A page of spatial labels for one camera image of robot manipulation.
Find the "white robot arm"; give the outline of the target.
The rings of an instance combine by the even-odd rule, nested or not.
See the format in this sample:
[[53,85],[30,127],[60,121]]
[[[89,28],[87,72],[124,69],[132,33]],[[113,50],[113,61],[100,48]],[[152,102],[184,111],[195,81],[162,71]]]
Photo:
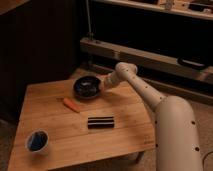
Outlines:
[[156,171],[204,171],[193,108],[184,98],[165,96],[137,75],[135,64],[119,62],[103,79],[105,90],[126,81],[155,113]]

